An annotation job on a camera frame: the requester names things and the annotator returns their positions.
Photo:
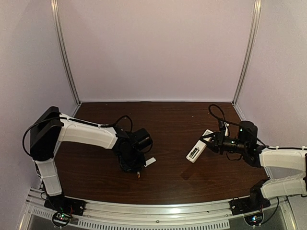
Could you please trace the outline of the white battery cover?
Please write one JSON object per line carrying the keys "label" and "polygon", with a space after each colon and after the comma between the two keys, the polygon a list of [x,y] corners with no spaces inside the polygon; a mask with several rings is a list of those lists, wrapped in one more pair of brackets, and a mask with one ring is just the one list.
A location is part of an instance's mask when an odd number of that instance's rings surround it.
{"label": "white battery cover", "polygon": [[148,159],[146,162],[145,162],[145,167],[148,167],[149,165],[153,164],[156,162],[156,158],[152,157],[150,159]]}

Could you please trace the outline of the white remote control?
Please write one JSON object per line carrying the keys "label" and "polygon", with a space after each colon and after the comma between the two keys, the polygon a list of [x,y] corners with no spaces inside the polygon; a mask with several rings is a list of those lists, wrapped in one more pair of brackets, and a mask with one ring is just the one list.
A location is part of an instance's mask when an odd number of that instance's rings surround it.
{"label": "white remote control", "polygon": [[207,147],[207,144],[198,140],[196,144],[194,145],[194,147],[186,155],[186,159],[192,163],[195,163],[195,161],[203,153],[206,147]]}

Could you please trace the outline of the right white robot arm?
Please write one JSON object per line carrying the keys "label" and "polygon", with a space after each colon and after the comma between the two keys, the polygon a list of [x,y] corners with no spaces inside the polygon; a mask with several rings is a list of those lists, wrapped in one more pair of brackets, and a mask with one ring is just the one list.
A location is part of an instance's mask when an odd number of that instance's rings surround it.
{"label": "right white robot arm", "polygon": [[211,151],[240,154],[250,166],[257,168],[285,168],[300,173],[279,179],[259,182],[250,190],[250,197],[256,201],[279,196],[306,196],[307,194],[307,149],[305,147],[269,147],[260,145],[257,138],[258,128],[250,121],[238,124],[236,138],[225,135],[226,127],[219,122],[219,131],[200,137],[200,141]]}

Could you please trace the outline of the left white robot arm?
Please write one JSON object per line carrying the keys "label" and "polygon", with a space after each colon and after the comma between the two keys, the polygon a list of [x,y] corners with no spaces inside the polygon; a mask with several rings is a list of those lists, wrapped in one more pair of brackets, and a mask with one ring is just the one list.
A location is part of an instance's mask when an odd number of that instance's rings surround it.
{"label": "left white robot arm", "polygon": [[30,149],[22,145],[38,169],[47,196],[63,195],[54,162],[55,147],[59,142],[81,143],[112,150],[125,172],[139,173],[142,168],[154,163],[155,158],[145,158],[153,146],[150,134],[144,128],[137,131],[124,130],[118,124],[125,118],[129,119],[129,116],[122,116],[112,124],[98,124],[63,114],[55,106],[48,108],[25,131],[25,135],[30,136]]}

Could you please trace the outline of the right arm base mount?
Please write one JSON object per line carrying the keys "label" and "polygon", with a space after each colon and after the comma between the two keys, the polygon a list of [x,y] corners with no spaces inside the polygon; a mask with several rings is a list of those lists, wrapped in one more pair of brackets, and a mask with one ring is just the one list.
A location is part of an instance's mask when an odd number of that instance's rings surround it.
{"label": "right arm base mount", "polygon": [[245,214],[267,208],[271,205],[270,201],[263,197],[260,189],[252,188],[250,196],[239,198],[235,197],[229,201],[232,215]]}

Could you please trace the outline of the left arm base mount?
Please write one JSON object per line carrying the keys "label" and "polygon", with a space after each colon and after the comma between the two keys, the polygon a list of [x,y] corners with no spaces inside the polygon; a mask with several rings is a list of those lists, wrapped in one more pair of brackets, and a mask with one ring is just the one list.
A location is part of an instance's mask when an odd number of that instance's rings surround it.
{"label": "left arm base mount", "polygon": [[46,191],[46,200],[44,207],[67,215],[82,216],[85,207],[85,201],[68,198],[62,191],[59,195],[50,195]]}

